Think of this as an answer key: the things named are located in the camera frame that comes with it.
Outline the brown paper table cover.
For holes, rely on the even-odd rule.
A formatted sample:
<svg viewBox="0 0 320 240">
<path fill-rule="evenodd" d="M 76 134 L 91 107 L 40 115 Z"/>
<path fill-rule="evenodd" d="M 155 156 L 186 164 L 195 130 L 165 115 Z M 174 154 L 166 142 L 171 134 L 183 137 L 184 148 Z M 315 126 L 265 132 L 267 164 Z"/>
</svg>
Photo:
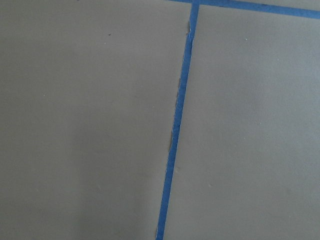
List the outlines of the brown paper table cover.
<svg viewBox="0 0 320 240">
<path fill-rule="evenodd" d="M 319 239 L 319 2 L 1 1 L 0 237 Z"/>
</svg>

